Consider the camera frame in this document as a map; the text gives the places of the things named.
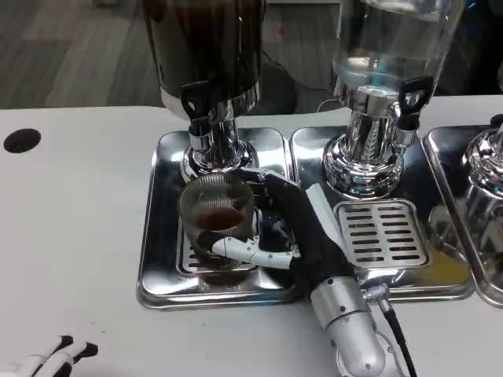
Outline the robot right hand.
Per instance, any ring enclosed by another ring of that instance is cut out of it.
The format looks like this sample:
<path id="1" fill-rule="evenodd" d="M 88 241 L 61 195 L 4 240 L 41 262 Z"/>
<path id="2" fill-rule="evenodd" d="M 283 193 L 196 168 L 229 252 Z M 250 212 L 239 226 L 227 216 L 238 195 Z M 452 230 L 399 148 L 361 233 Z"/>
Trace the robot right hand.
<path id="1" fill-rule="evenodd" d="M 272 269 L 290 270 L 312 293 L 321 285 L 344 284 L 348 291 L 360 294 L 353 265 L 343 248 L 324 230 L 307 192 L 294 181 L 269 169 L 243 168 L 233 176 L 259 185 L 263 202 L 277 210 L 293 232 L 299 255 L 272 252 L 260 248 L 260 242 L 244 236 L 225 236 L 211 230 L 199 232 L 196 245 L 239 262 Z"/>

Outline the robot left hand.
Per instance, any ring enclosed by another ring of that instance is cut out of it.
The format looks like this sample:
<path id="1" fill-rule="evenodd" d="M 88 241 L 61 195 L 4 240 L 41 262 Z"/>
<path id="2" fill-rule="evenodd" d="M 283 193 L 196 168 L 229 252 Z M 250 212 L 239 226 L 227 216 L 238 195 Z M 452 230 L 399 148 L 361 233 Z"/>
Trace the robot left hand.
<path id="1" fill-rule="evenodd" d="M 40 352 L 29 355 L 20 364 L 1 368 L 1 376 L 69 377 L 82 359 L 98 355 L 92 342 L 77 342 L 71 335 L 58 335 Z"/>

